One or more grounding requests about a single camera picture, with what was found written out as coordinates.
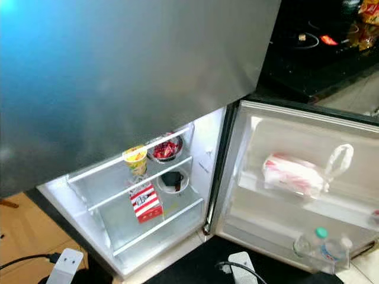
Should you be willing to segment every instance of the green bottle cap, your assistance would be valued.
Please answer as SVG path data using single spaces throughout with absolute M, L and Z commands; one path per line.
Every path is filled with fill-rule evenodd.
M 323 227 L 316 228 L 314 232 L 316 233 L 316 236 L 318 236 L 319 238 L 327 238 L 327 229 Z

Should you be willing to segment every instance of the kitkat box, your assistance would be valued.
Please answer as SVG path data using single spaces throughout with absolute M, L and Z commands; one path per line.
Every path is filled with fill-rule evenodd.
M 139 223 L 163 214 L 162 204 L 150 182 L 133 189 L 129 197 Z

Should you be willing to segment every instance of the bowl of candy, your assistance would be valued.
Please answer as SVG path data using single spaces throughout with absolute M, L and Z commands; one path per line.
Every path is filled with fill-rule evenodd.
M 158 163 L 166 163 L 172 161 L 176 157 L 179 157 L 182 152 L 182 148 L 183 140 L 180 136 L 176 136 L 149 149 L 148 157 Z

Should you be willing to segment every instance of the plastic bottle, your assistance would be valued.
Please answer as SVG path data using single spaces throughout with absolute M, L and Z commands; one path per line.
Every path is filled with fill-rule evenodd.
M 305 233 L 299 236 L 294 242 L 295 253 L 302 257 L 304 255 L 315 255 L 325 243 L 328 232 L 323 227 L 316 228 L 312 233 Z
M 333 262 L 347 259 L 353 244 L 348 237 L 339 240 L 331 239 L 321 245 L 321 254 L 324 258 Z

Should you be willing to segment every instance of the bottle cap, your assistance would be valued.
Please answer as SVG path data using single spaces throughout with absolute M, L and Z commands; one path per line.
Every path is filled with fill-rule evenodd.
M 346 247 L 347 249 L 351 249 L 353 246 L 352 241 L 348 237 L 342 237 L 341 238 L 341 244 Z
M 316 233 L 316 236 L 318 236 L 319 238 L 327 238 L 327 229 L 323 227 L 316 228 L 314 232 Z

